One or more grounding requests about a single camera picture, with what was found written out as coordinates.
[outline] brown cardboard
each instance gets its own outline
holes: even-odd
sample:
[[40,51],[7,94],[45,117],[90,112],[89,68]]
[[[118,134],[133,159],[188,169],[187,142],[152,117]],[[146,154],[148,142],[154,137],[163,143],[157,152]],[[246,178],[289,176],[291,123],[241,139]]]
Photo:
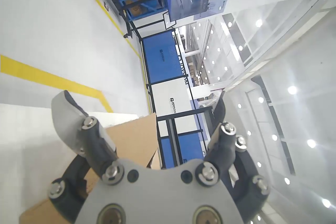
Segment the brown cardboard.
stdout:
[[[128,158],[144,167],[148,165],[158,148],[155,114],[109,127],[106,132],[114,141],[120,158]],[[90,169],[85,179],[87,192],[90,193],[98,177]],[[19,222],[20,224],[68,224],[48,199],[22,213]]]

